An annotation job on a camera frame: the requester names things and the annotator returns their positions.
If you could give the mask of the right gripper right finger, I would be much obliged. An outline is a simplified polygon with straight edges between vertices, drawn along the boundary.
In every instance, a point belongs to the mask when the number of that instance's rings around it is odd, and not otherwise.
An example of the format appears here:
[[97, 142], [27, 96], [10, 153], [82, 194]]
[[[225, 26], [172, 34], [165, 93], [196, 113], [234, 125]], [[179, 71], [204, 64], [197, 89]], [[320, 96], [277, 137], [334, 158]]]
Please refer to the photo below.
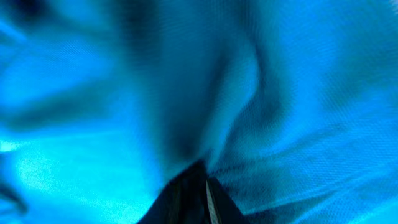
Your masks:
[[206, 181], [206, 196], [211, 223], [249, 224], [216, 178]]

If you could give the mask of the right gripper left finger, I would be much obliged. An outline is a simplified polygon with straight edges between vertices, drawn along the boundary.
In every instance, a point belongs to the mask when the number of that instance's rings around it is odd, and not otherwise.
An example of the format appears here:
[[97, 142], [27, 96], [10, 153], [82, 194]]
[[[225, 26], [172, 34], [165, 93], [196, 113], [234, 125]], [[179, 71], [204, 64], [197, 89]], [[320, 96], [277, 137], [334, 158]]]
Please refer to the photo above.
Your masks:
[[206, 223], [201, 195], [206, 178], [204, 162], [193, 163], [164, 187], [138, 224]]

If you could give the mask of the blue polo shirt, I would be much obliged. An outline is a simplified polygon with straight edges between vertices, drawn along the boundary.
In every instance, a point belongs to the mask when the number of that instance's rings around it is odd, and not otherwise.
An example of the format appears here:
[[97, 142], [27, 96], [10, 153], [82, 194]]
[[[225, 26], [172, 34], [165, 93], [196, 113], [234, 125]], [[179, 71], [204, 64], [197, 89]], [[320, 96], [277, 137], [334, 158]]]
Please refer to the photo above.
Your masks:
[[397, 2], [1, 2], [2, 223], [138, 223], [199, 160], [205, 211], [396, 223]]

